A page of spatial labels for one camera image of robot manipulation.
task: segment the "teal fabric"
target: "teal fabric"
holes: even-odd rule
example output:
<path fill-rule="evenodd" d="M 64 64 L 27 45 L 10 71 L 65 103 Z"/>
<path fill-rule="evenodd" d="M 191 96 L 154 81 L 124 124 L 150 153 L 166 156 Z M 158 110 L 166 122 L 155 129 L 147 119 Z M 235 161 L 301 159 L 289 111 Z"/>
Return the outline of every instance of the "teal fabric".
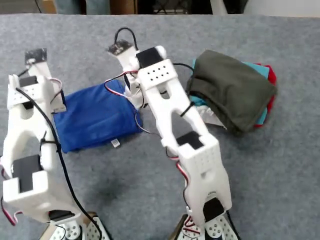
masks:
<path fill-rule="evenodd" d="M 243 61 L 244 64 L 248 65 L 249 67 L 256 70 L 258 73 L 260 73 L 262 76 L 264 76 L 266 79 L 268 79 L 269 71 L 270 69 L 266 66 L 257 65 L 251 62 Z"/>
<path fill-rule="evenodd" d="M 194 59 L 193 60 L 193 67 L 195 67 L 195 63 L 196 63 L 196 60 Z M 269 71 L 270 71 L 270 69 L 268 67 L 257 65 L 257 64 L 251 63 L 251 62 L 246 62 L 246 61 L 243 61 L 243 63 L 248 65 L 249 67 L 253 68 L 258 73 L 260 73 L 262 76 L 264 76 L 266 79 L 268 79 Z M 206 102 L 200 97 L 190 96 L 190 100 L 192 102 L 194 102 L 194 105 L 197 106 L 197 107 L 203 106 L 203 105 L 207 106 Z M 262 115 L 261 115 L 261 117 L 256 122 L 257 125 L 263 125 L 264 124 L 264 122 L 266 120 L 266 117 L 267 117 L 267 113 L 268 113 L 268 109 L 265 108 L 263 113 L 262 113 Z"/>
<path fill-rule="evenodd" d="M 265 120 L 266 120 L 266 117 L 267 117 L 267 113 L 268 113 L 268 109 L 265 108 L 261 117 L 256 121 L 255 124 L 258 124 L 258 125 L 263 125 L 265 123 Z"/>

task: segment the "red fabric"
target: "red fabric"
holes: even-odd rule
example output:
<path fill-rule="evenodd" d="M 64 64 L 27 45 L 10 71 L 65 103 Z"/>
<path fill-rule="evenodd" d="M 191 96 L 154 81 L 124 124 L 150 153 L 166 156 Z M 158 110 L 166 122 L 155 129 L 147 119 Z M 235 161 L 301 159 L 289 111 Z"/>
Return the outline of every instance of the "red fabric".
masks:
<path fill-rule="evenodd" d="M 269 75 L 268 75 L 268 81 L 272 84 L 272 85 L 276 85 L 277 84 L 277 76 L 274 72 L 274 70 L 272 69 L 272 67 L 270 65 L 262 65 L 261 63 L 255 63 L 256 65 L 260 65 L 260 66 L 264 66 L 269 68 Z M 266 108 L 268 110 L 268 113 L 270 113 L 272 107 L 274 106 L 274 101 L 275 101 L 275 95 L 272 96 L 272 98 L 270 99 L 269 103 L 267 104 Z M 254 125 L 256 128 L 260 128 L 263 126 L 263 124 L 255 124 Z"/>

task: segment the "black wire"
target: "black wire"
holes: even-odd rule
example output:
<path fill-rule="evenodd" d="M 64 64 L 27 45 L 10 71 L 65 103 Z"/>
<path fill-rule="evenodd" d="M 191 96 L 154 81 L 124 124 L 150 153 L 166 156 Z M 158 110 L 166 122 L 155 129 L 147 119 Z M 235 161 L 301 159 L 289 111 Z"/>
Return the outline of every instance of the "black wire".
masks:
<path fill-rule="evenodd" d="M 60 240 L 64 240 L 64 239 L 65 239 L 65 236 L 66 236 L 67 230 L 66 230 L 63 226 L 59 226 L 59 225 L 55 225 L 55 226 L 58 227 L 58 228 L 62 228 L 62 229 L 64 230 L 64 235 L 63 235 L 63 237 L 60 239 Z"/>
<path fill-rule="evenodd" d="M 65 177 L 65 180 L 66 180 L 66 183 L 69 187 L 69 190 L 70 190 L 70 193 L 73 197 L 73 200 L 74 202 L 76 203 L 76 205 L 79 207 L 79 209 L 81 210 L 81 212 L 83 212 L 83 214 L 93 223 L 93 225 L 96 227 L 96 229 L 98 230 L 99 232 L 99 240 L 102 239 L 102 232 L 97 224 L 97 222 L 87 213 L 87 211 L 83 208 L 83 206 L 81 205 L 81 203 L 79 202 L 79 200 L 77 199 L 77 196 L 74 192 L 74 189 L 72 187 L 72 184 L 71 184 L 71 181 L 70 181 L 70 178 L 69 178 L 69 175 L 68 175 L 68 171 L 67 171 L 67 167 L 66 167 L 66 163 L 65 163 L 65 160 L 64 160 L 64 157 L 62 155 L 62 152 L 61 152 L 61 145 L 59 143 L 59 140 L 58 140 L 58 136 L 57 136 L 57 133 L 55 131 L 55 128 L 54 126 L 52 125 L 50 119 L 48 118 L 48 116 L 44 113 L 44 111 L 42 111 L 42 109 L 39 107 L 39 105 L 28 95 L 26 94 L 23 90 L 21 90 L 20 88 L 16 88 L 16 91 L 21 93 L 23 96 L 25 96 L 31 103 L 32 105 L 37 108 L 37 110 L 41 113 L 41 115 L 44 117 L 45 121 L 47 122 L 47 124 L 49 125 L 51 131 L 52 131 L 52 135 L 53 135 L 53 138 L 54 138 L 54 142 L 55 142 L 55 145 L 56 145 L 56 151 L 59 155 L 59 159 L 60 159 L 60 162 L 61 162 L 61 165 L 62 165 L 62 168 L 63 168 L 63 173 L 64 173 L 64 177 Z"/>
<path fill-rule="evenodd" d="M 192 73 L 195 72 L 194 68 L 188 64 L 185 64 L 185 63 L 180 63 L 180 62 L 174 62 L 173 65 L 175 66 L 183 66 L 183 67 L 186 67 L 188 69 L 190 69 L 192 71 Z"/>
<path fill-rule="evenodd" d="M 39 4 L 38 4 L 38 1 L 37 0 L 34 0 L 35 4 L 36 4 L 36 7 L 38 8 L 39 10 L 39 13 L 42 14 L 42 11 L 41 11 L 41 8 L 39 7 Z"/>
<path fill-rule="evenodd" d="M 236 229 L 236 227 L 235 227 L 235 225 L 234 225 L 234 222 L 233 222 L 232 219 L 231 219 L 229 210 L 226 211 L 226 215 L 228 216 L 228 219 L 229 219 L 230 225 L 231 225 L 231 227 L 232 227 L 232 230 L 234 231 L 234 234 L 236 235 L 236 237 L 238 238 L 238 240 L 241 240 L 241 237 L 239 236 L 239 233 L 237 232 L 237 229 Z"/>
<path fill-rule="evenodd" d="M 136 35 L 135 35 L 134 31 L 132 31 L 129 27 L 126 27 L 126 26 L 121 27 L 118 31 L 116 31 L 116 33 L 114 35 L 114 44 L 115 45 L 117 44 L 118 35 L 122 30 L 128 30 L 132 34 L 133 41 L 134 41 L 134 47 L 135 47 L 136 50 L 139 50 L 138 44 L 137 44 Z"/>
<path fill-rule="evenodd" d="M 21 77 L 22 75 L 24 75 L 24 74 L 26 74 L 26 72 L 28 72 L 28 68 L 27 69 L 25 69 L 25 70 L 23 70 L 22 72 L 20 72 L 17 76 L 18 77 Z"/>

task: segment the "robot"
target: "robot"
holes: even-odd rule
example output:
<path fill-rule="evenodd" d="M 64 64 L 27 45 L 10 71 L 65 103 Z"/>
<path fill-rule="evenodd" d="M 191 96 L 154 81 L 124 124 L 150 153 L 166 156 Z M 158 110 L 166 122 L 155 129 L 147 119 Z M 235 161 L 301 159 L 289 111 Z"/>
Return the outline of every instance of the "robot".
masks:
<path fill-rule="evenodd" d="M 187 215 L 170 239 L 237 240 L 224 217 L 232 200 L 219 142 L 189 101 L 166 50 L 156 46 L 139 51 L 125 40 L 115 40 L 109 52 L 119 60 L 124 72 L 137 73 L 125 77 L 123 94 L 137 109 L 148 103 L 161 144 L 175 155 L 172 159 L 185 178 Z M 52 117 L 52 113 L 65 111 L 66 106 L 62 86 L 49 71 L 46 49 L 27 52 L 25 63 L 29 77 L 9 76 L 8 132 L 0 161 L 9 179 L 3 181 L 3 200 L 41 223 L 58 226 L 50 240 L 110 240 L 99 217 L 84 210 L 69 184 Z M 162 97 L 163 90 L 168 92 L 168 99 Z M 172 131 L 173 112 L 192 127 L 191 132 L 177 139 Z M 32 136 L 39 140 L 40 154 L 22 156 Z M 54 176 L 56 152 L 69 190 Z"/>

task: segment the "white plastic part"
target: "white plastic part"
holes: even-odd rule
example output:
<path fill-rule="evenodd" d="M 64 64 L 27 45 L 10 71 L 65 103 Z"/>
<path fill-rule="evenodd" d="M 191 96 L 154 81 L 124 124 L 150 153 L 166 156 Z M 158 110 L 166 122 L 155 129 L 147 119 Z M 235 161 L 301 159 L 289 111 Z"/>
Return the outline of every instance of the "white plastic part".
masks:
<path fill-rule="evenodd" d="M 39 105 L 41 110 L 53 121 L 50 101 L 54 96 L 52 83 L 43 76 L 37 78 L 38 83 L 21 89 L 27 93 Z M 36 137 L 39 142 L 45 135 L 45 140 L 53 141 L 54 137 L 49 125 L 38 109 L 26 110 L 21 102 L 28 100 L 16 91 L 19 87 L 19 78 L 16 75 L 9 76 L 7 108 L 9 110 L 8 132 L 3 143 L 3 155 L 1 164 L 5 172 L 12 177 L 11 166 L 13 161 L 23 157 L 21 154 L 29 138 Z M 55 168 L 56 146 L 43 144 L 41 146 L 41 163 L 46 171 Z"/>
<path fill-rule="evenodd" d="M 170 59 L 165 59 L 154 65 L 140 69 L 138 79 L 145 100 L 149 103 L 156 120 L 157 129 L 162 137 L 161 143 L 174 154 L 178 154 L 178 143 L 172 131 L 172 114 L 183 113 L 190 101 L 178 80 L 178 74 Z M 169 99 L 164 99 L 158 86 L 164 86 Z M 183 116 L 192 129 L 200 136 L 209 134 L 195 107 L 191 107 Z"/>
<path fill-rule="evenodd" d="M 100 219 L 97 216 L 95 216 L 93 218 L 93 220 L 96 221 L 96 223 L 98 224 L 98 226 L 101 230 L 101 233 L 102 233 L 101 240 L 110 240 L 110 238 L 107 235 L 106 229 L 103 226 L 103 224 L 101 223 Z M 80 233 L 78 231 L 79 225 L 77 225 L 77 223 L 74 223 L 74 222 L 71 223 L 71 225 L 72 226 L 70 226 L 70 224 L 60 225 L 61 227 L 63 227 L 66 230 L 66 232 L 64 232 L 64 230 L 61 227 L 57 227 L 49 240 L 61 240 L 62 237 L 64 236 L 64 233 L 65 233 L 66 239 L 68 239 L 68 240 L 75 240 L 75 239 L 77 239 L 77 240 L 78 239 L 79 240 L 99 240 L 99 236 L 100 236 L 99 232 L 92 222 L 90 222 L 87 227 L 83 224 L 81 225 L 82 238 L 76 237 L 76 236 L 79 237 L 79 233 Z"/>
<path fill-rule="evenodd" d="M 94 217 L 93 220 L 96 221 L 96 223 L 99 226 L 99 229 L 101 230 L 102 233 L 102 238 L 101 240 L 110 240 L 110 238 L 108 237 L 108 234 L 106 232 L 106 229 L 104 227 L 104 225 L 101 223 L 99 217 Z M 95 225 L 90 222 L 88 227 L 86 228 L 86 240 L 98 240 L 99 239 L 99 232 L 97 231 L 97 228 L 95 227 Z"/>
<path fill-rule="evenodd" d="M 213 15 L 224 16 L 228 15 L 225 3 L 223 0 L 210 0 Z"/>
<path fill-rule="evenodd" d="M 3 200 L 41 223 L 50 221 L 48 212 L 52 210 L 71 211 L 75 214 L 74 219 L 80 217 L 81 212 L 70 192 L 50 173 L 44 170 L 35 172 L 32 182 L 32 190 L 20 193 L 18 178 L 3 181 Z"/>
<path fill-rule="evenodd" d="M 85 240 L 86 239 L 86 226 L 84 224 L 81 225 L 81 228 L 84 231 L 81 231 L 80 225 L 77 221 L 69 221 L 64 224 L 55 224 L 56 229 L 49 238 L 49 240 Z"/>
<path fill-rule="evenodd" d="M 81 234 L 81 229 L 77 221 L 69 221 L 65 223 L 64 229 L 65 229 L 65 237 L 68 240 L 78 239 L 78 237 Z"/>
<path fill-rule="evenodd" d="M 195 231 L 200 230 L 196 226 L 188 227 L 188 229 L 192 229 Z M 238 240 L 235 232 L 223 215 L 206 222 L 205 230 L 207 234 L 213 239 Z M 187 231 L 184 229 L 184 227 L 182 227 L 177 240 L 205 240 L 205 232 L 203 230 L 200 234 L 197 234 Z"/>
<path fill-rule="evenodd" d="M 40 164 L 42 171 L 32 174 L 32 190 L 20 192 L 19 179 L 12 178 L 13 162 L 23 156 L 23 150 L 31 137 L 39 141 L 53 141 L 54 137 L 45 118 L 36 107 L 25 109 L 22 103 L 27 102 L 19 88 L 27 93 L 41 108 L 48 119 L 53 123 L 51 100 L 55 94 L 53 84 L 46 77 L 37 75 L 36 84 L 20 87 L 16 75 L 9 76 L 7 108 L 8 132 L 3 143 L 1 165 L 10 179 L 3 182 L 3 199 L 6 203 L 23 211 L 39 222 L 49 222 L 48 212 L 52 210 L 66 210 L 75 214 L 72 218 L 61 220 L 57 224 L 76 220 L 81 212 L 70 192 L 53 177 L 56 166 L 57 147 L 53 143 L 43 143 L 40 148 Z"/>
<path fill-rule="evenodd" d="M 196 107 L 192 106 L 183 118 L 199 134 L 203 146 L 193 149 L 188 143 L 178 145 L 172 130 L 172 114 L 185 112 L 190 101 L 169 59 L 140 69 L 138 81 L 155 117 L 162 145 L 179 156 L 181 167 L 188 176 L 189 183 L 184 191 L 187 212 L 194 223 L 203 229 L 203 208 L 210 194 L 215 193 L 225 211 L 232 206 L 229 179 L 222 164 L 219 142 L 209 133 Z M 161 96 L 160 86 L 165 87 L 169 99 Z"/>
<path fill-rule="evenodd" d="M 139 51 L 136 51 L 135 47 L 132 46 L 116 57 L 119 60 L 124 72 L 137 71 L 139 69 L 139 62 L 135 57 L 138 52 Z M 127 74 L 127 78 L 130 88 L 128 86 L 125 86 L 124 95 L 129 97 L 128 100 L 134 105 L 136 109 L 139 109 L 143 103 L 142 93 L 138 92 L 139 83 L 131 74 Z"/>
<path fill-rule="evenodd" d="M 34 63 L 30 65 L 30 68 L 28 69 L 28 73 L 30 76 L 44 76 L 47 79 L 52 78 L 49 70 L 49 66 L 46 61 Z M 59 87 L 60 86 L 57 83 L 53 83 L 53 89 L 55 93 L 59 91 Z M 61 94 L 56 96 L 50 105 L 51 105 L 51 110 L 54 113 L 61 113 L 67 110 L 66 106 L 63 103 Z"/>
<path fill-rule="evenodd" d="M 231 208 L 232 201 L 218 140 L 210 133 L 200 136 L 199 140 L 203 147 L 193 149 L 189 144 L 184 144 L 179 147 L 178 155 L 190 179 L 184 192 L 190 207 L 187 207 L 187 212 L 195 224 L 202 227 L 205 225 L 203 208 L 210 193 L 215 192 L 225 211 Z"/>
<path fill-rule="evenodd" d="M 221 126 L 221 127 L 226 129 L 224 124 L 219 120 L 217 115 L 215 115 L 215 113 L 210 109 L 210 107 L 205 106 L 205 105 L 196 106 L 196 110 L 198 111 L 198 113 L 200 114 L 202 120 L 206 124 L 217 125 L 217 126 Z"/>

